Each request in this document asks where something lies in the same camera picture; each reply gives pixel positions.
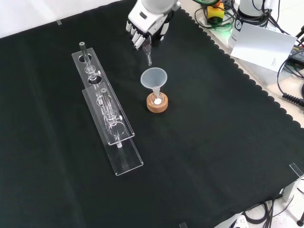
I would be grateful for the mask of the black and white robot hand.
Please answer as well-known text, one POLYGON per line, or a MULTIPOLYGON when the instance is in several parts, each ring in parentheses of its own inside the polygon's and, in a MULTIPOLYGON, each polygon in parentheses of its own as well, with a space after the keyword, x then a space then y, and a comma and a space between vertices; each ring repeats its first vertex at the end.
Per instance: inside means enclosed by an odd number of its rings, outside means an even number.
POLYGON ((178 0, 138 0, 128 15, 126 31, 135 49, 142 49, 144 42, 159 45, 169 28, 174 12, 181 7, 178 0))

